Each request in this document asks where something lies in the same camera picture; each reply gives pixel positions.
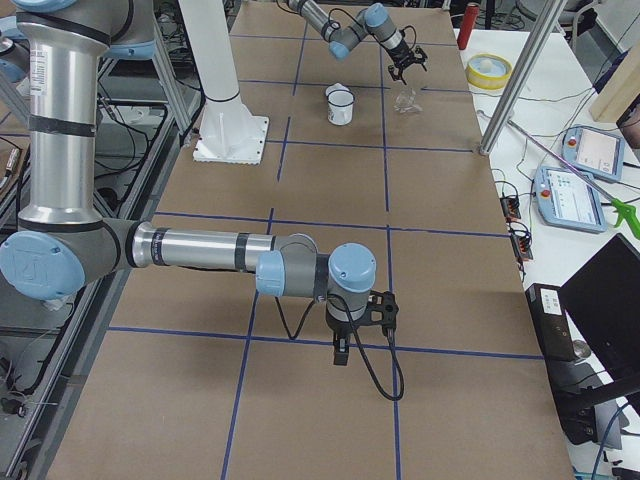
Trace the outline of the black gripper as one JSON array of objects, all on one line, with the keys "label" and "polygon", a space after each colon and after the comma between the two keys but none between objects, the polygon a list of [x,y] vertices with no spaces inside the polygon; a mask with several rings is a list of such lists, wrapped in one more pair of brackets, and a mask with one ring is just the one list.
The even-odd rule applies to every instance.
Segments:
[{"label": "black gripper", "polygon": [[403,72],[412,64],[419,64],[424,71],[427,70],[428,56],[419,45],[415,46],[413,50],[408,45],[396,46],[389,50],[389,56],[393,64],[389,65],[387,69],[394,82],[399,81],[405,84]]},{"label": "black gripper", "polygon": [[353,332],[348,320],[340,320],[330,312],[327,313],[327,325],[333,332],[333,364],[347,366],[349,360],[349,341]]}]

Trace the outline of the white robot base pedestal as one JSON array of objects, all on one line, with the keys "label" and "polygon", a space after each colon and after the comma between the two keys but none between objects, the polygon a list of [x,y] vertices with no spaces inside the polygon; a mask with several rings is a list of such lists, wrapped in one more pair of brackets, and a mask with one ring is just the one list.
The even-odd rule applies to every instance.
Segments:
[{"label": "white robot base pedestal", "polygon": [[205,97],[194,159],[256,165],[261,162],[269,119],[243,103],[223,3],[179,3]]}]

